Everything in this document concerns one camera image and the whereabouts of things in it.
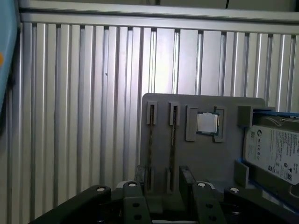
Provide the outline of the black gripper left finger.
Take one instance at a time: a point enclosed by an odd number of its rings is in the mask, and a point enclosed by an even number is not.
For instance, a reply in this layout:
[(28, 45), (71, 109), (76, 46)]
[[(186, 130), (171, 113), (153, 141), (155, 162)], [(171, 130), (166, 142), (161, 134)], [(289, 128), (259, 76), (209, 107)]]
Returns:
[(32, 221), (33, 224), (150, 224), (144, 196), (145, 167), (112, 190), (94, 185)]

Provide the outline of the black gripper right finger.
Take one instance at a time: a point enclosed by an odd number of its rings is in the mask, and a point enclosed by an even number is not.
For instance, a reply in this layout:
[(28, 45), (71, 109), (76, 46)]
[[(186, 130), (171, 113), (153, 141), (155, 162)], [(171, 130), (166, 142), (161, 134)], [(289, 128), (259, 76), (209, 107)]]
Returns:
[(188, 214), (199, 224), (297, 224), (299, 216), (262, 197), (257, 189), (227, 187), (220, 193), (179, 167), (179, 192)]

